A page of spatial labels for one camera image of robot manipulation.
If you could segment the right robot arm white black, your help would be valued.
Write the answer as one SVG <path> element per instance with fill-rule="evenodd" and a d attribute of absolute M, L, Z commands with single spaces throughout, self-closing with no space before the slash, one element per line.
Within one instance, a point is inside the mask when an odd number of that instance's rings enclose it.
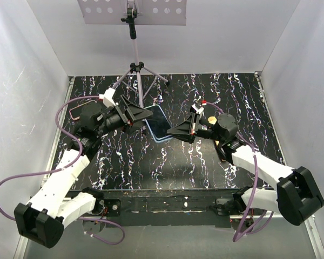
<path fill-rule="evenodd" d="M 252 208 L 269 210 L 299 226 L 324 206 L 323 196 L 310 170 L 288 167 L 256 153 L 238 138 L 237 131 L 236 120 L 229 114 L 219 115 L 216 123 L 210 124 L 196 112 L 167 131 L 172 137 L 190 144 L 197 137 L 217 141 L 221 159 L 249 171 L 271 187 L 244 187 L 235 192 L 231 200 L 217 204 L 218 212 L 244 215 Z"/>

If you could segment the phone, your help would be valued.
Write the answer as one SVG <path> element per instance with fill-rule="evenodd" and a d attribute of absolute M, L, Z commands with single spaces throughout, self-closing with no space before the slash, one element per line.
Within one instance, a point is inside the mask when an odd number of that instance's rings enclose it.
<path fill-rule="evenodd" d="M 151 105 L 145 109 L 153 113 L 145 119 L 153 140 L 159 144 L 172 139 L 172 136 L 167 133 L 171 129 L 171 124 L 160 105 Z"/>
<path fill-rule="evenodd" d="M 80 114 L 82 112 L 82 109 L 84 106 L 90 104 L 90 103 L 95 103 L 96 101 L 95 100 L 89 100 L 89 101 L 86 101 L 85 103 L 82 103 L 74 108 L 71 108 L 69 110 L 69 114 L 70 114 L 70 117 L 73 121 L 77 121 L 80 119 Z"/>

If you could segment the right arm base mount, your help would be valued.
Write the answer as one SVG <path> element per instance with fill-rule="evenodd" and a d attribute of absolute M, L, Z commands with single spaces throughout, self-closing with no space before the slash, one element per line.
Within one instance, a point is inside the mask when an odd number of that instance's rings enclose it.
<path fill-rule="evenodd" d="M 246 204 L 242 198 L 216 199 L 214 205 L 206 207 L 206 211 L 212 211 L 219 216 L 241 216 L 246 210 Z"/>

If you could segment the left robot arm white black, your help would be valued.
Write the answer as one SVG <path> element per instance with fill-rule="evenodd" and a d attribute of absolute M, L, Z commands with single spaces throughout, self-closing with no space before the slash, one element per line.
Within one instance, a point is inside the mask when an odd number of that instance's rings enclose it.
<path fill-rule="evenodd" d="M 47 248 L 54 247 L 64 229 L 84 214 L 97 216 L 106 208 L 104 195 L 91 188 L 83 189 L 68 202 L 64 198 L 80 173 L 90 164 L 102 145 L 102 136 L 117 130 L 137 130 L 152 111 L 141 108 L 125 97 L 123 107 L 105 108 L 90 101 L 82 106 L 74 138 L 64 152 L 55 172 L 27 202 L 19 203 L 14 217 L 20 235 Z"/>

